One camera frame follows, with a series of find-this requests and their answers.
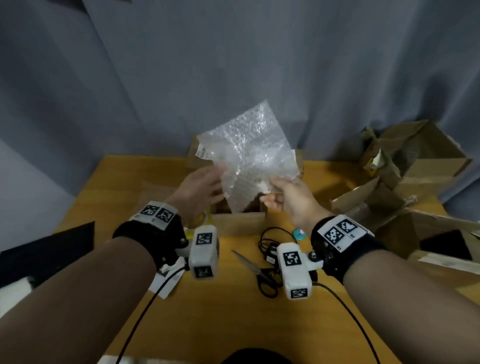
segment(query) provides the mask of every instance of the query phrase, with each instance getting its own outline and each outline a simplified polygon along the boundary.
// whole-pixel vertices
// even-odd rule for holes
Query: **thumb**
[[[285,178],[281,178],[277,176],[270,177],[270,182],[272,183],[273,186],[278,187],[281,190],[284,190],[284,188],[291,183]]]

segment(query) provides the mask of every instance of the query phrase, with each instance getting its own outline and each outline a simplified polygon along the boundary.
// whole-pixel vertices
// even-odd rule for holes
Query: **left hand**
[[[178,210],[184,222],[189,222],[200,215],[208,205],[224,199],[220,181],[224,172],[225,168],[222,166],[209,166],[190,173],[165,202]]]

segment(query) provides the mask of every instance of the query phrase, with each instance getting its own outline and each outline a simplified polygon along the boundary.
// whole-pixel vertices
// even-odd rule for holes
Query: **wooden table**
[[[63,231],[95,221],[95,246],[111,238],[132,214],[142,182],[178,186],[186,176],[183,158],[105,156],[60,224]],[[322,205],[356,186],[360,171],[352,163],[305,161],[303,180]],[[446,214],[431,198],[418,209]],[[267,223],[293,230],[283,213],[269,212]],[[273,237],[287,241],[281,234]],[[268,266],[256,237],[222,238],[219,277],[194,281],[190,272],[166,299],[156,299],[139,325],[126,355],[143,358],[219,363],[235,350],[262,347],[294,363],[374,363],[360,329],[326,290],[315,287],[308,300],[293,302],[283,291],[274,300],[263,297],[252,272],[230,252],[237,250],[260,266]],[[309,241],[300,242],[311,250]],[[367,331],[383,364],[399,361],[371,329],[334,278],[319,271],[319,281],[332,288]],[[148,292],[112,342],[107,354],[118,354],[152,293]]]

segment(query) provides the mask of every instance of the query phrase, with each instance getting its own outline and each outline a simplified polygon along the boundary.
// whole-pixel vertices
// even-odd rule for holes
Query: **bubble wrap bag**
[[[270,176],[294,179],[300,172],[282,128],[267,101],[198,136],[215,164],[227,168],[222,186],[235,212],[271,191]]]

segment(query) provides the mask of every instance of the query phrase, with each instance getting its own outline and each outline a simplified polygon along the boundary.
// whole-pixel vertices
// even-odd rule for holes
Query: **right hand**
[[[293,225],[304,230],[308,236],[320,220],[333,214],[319,205],[305,182],[300,179],[288,181],[271,177],[270,182],[280,193],[270,193],[260,197],[268,208],[285,211]]]

